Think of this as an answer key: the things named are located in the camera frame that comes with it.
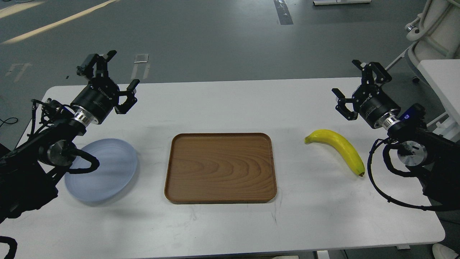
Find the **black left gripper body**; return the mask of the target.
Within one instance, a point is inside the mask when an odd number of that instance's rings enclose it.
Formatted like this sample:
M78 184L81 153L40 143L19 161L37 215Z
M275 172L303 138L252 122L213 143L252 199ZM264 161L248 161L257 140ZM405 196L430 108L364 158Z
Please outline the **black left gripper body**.
M71 102L73 110L83 108L101 124L119 103L119 87L109 77L94 77Z

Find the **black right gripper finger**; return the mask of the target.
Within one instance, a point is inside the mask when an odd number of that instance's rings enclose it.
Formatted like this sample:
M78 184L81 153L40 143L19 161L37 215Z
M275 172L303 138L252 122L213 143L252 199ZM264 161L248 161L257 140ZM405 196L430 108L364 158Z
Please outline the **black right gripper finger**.
M392 81L391 75L379 62L364 63L354 59L352 60L352 64L361 71L361 84L359 87L381 87Z
M335 109L347 120L356 120L358 118L358 112L351 111L346 107L347 103L353 103L354 100L345 98L345 95L338 88L332 88L332 92L337 97Z

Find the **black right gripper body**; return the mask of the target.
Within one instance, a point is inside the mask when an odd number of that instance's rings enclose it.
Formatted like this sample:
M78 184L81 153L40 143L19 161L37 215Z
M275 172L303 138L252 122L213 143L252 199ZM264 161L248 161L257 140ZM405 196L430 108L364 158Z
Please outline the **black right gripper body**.
M386 113L398 115L401 107L396 104L381 87L361 85L352 95L353 108L371 128L381 128L379 121Z

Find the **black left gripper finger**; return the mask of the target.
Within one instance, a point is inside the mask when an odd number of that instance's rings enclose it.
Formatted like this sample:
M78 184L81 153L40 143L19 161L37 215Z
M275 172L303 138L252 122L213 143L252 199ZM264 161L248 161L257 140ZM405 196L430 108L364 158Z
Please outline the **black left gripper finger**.
M76 74L87 80L87 87L96 86L117 87L117 84L110 78L108 62L117 54L116 50L108 51L107 54L89 54L82 65L76 67Z
M123 103L115 106L115 112L117 114L128 113L128 111L133 107L133 105L137 103L137 98L135 97L135 94L136 87L139 83L139 79L133 79L125 91L121 91L118 93L118 96L125 96L125 100Z

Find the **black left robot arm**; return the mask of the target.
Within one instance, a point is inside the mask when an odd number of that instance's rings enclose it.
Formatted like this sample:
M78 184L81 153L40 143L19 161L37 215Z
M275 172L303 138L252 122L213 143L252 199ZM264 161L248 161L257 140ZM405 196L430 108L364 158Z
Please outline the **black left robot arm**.
M99 167L99 160L78 149L73 141L84 135L91 123L101 124L112 110L125 114L137 102L138 79L121 91L109 76L108 63L116 54L115 50L89 54L77 66L77 75L88 83L69 105L53 99L31 100L28 139L13 150L1 147L1 222L55 199L59 193L56 185L64 174L86 174Z

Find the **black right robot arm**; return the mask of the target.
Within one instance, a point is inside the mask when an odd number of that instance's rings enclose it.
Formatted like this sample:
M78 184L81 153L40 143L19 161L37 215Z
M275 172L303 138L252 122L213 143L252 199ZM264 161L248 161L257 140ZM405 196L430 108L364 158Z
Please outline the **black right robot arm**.
M382 89L392 80L378 62L353 60L361 71L361 84L346 98L337 88L336 110L347 120L362 117L371 128L384 128L388 137L377 139L368 156L367 169L371 184L389 203L404 208L446 212L459 210L459 144L427 130L425 109L415 103L406 112ZM401 177L417 178L423 195L438 205L412 205L385 194L375 184L372 159L379 146L384 145L383 161L389 172Z

